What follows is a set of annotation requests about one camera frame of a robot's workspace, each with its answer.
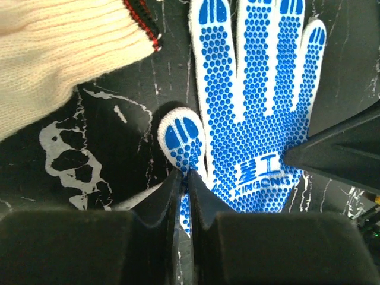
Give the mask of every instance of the glove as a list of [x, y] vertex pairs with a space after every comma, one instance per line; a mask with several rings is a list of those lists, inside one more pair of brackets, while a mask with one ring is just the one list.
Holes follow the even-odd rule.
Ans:
[[139, 0], [1, 0], [0, 17], [0, 141], [61, 107], [75, 85], [161, 49]]
[[[283, 156], [307, 139], [326, 41], [320, 20], [302, 32], [304, 12], [304, 0], [241, 0], [235, 63], [227, 0], [191, 2], [203, 126], [190, 109], [175, 109], [160, 123], [158, 138], [184, 176], [197, 169], [238, 212], [281, 211], [302, 175]], [[185, 196], [180, 221], [187, 232], [188, 217]]]

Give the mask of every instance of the cream knit glove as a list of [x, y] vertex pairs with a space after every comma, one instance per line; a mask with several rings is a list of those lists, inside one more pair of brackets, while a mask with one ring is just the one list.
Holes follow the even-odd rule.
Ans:
[[161, 49], [142, 0], [0, 0], [0, 141]]

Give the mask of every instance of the blue dotted glove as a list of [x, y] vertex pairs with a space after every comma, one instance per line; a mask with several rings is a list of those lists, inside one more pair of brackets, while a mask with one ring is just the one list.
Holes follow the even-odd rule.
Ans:
[[[300, 181], [301, 170], [283, 156], [307, 139], [326, 41], [320, 20], [302, 31], [304, 12], [305, 0], [240, 1], [235, 60], [227, 0], [191, 1], [204, 124], [193, 111], [175, 109], [160, 124], [159, 142], [184, 177], [197, 169], [236, 211], [279, 212]], [[186, 196], [181, 210], [189, 232]]]

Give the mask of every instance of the red and black trim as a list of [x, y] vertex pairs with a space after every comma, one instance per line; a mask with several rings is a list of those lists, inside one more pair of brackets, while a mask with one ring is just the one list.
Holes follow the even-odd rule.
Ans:
[[162, 34], [152, 19], [145, 0], [123, 0], [131, 17], [145, 30], [156, 52], [162, 48]]

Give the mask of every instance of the black table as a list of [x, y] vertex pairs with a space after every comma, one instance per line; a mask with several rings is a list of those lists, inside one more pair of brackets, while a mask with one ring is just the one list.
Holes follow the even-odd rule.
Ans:
[[[306, 4], [306, 16], [317, 15], [328, 31], [313, 135], [380, 99], [380, 5], [374, 0]], [[189, 3], [151, 0], [148, 6], [163, 33], [160, 53], [78, 86], [64, 107], [0, 144], [2, 215], [41, 207], [109, 210], [131, 197], [141, 200], [169, 174], [172, 167], [156, 140], [160, 118], [176, 106], [198, 110]], [[362, 194], [305, 173], [284, 211], [356, 217], [373, 206]], [[181, 239], [179, 282], [187, 284], [189, 239], [184, 232]]]

